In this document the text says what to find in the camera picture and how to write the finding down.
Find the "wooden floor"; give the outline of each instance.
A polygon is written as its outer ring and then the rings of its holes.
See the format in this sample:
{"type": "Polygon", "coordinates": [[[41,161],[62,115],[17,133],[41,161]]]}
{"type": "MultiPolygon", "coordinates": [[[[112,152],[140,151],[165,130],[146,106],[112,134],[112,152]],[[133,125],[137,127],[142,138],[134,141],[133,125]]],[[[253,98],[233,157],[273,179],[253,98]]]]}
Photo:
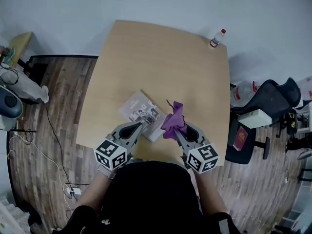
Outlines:
{"type": "MultiPolygon", "coordinates": [[[[51,123],[64,152],[64,166],[71,183],[88,184],[96,170],[91,149],[76,145],[76,134],[86,89],[95,59],[37,58],[33,63],[48,63],[42,85],[49,88],[47,104],[51,123]]],[[[61,167],[60,148],[53,136],[43,105],[26,107],[25,129],[37,130],[34,143],[61,169],[62,183],[66,182],[61,167]]],[[[271,226],[291,208],[299,186],[296,177],[304,165],[296,160],[298,153],[285,155],[286,132],[275,138],[275,127],[262,127],[258,140],[271,138],[271,153],[262,160],[263,151],[256,148],[248,165],[225,162],[212,171],[217,187],[226,202],[237,227],[249,234],[267,233],[271,226]]],[[[67,222],[62,186],[56,165],[48,161],[33,145],[25,145],[18,137],[11,141],[16,156],[11,160],[15,191],[19,200],[31,203],[41,215],[43,225],[33,227],[35,233],[50,233],[52,227],[63,227],[67,222]]],[[[74,208],[75,200],[68,199],[74,208]]]]}

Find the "white box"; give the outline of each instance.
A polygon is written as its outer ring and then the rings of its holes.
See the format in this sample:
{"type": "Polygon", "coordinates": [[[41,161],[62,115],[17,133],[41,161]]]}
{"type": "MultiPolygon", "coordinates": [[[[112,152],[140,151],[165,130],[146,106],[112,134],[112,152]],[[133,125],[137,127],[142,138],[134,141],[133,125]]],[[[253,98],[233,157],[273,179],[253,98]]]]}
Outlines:
{"type": "Polygon", "coordinates": [[[272,118],[264,113],[261,109],[254,110],[250,113],[240,115],[238,122],[249,128],[262,127],[272,124],[272,118]]]}

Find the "booklet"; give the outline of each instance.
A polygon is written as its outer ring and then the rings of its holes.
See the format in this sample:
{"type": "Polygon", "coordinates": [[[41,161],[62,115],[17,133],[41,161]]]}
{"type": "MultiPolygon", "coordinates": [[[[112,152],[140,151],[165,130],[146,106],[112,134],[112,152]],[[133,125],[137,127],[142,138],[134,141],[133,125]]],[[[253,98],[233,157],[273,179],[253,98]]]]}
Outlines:
{"type": "Polygon", "coordinates": [[[143,135],[150,142],[155,142],[165,132],[160,127],[166,115],[141,91],[136,92],[124,103],[119,112],[127,121],[141,122],[143,135]]]}

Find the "forearm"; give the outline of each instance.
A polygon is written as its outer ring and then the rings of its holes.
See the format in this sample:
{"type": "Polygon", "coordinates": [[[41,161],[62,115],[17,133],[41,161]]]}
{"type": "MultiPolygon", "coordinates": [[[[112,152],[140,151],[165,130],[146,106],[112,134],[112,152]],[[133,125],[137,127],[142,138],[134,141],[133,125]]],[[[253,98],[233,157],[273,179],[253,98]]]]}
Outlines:
{"type": "Polygon", "coordinates": [[[203,174],[197,174],[194,172],[194,174],[200,196],[201,207],[205,215],[210,216],[219,212],[226,213],[228,210],[221,195],[217,191],[209,172],[203,174]]]}
{"type": "Polygon", "coordinates": [[[97,213],[100,211],[102,200],[111,184],[111,179],[101,172],[97,172],[91,184],[84,191],[81,198],[77,202],[77,207],[81,205],[90,206],[97,213]]]}

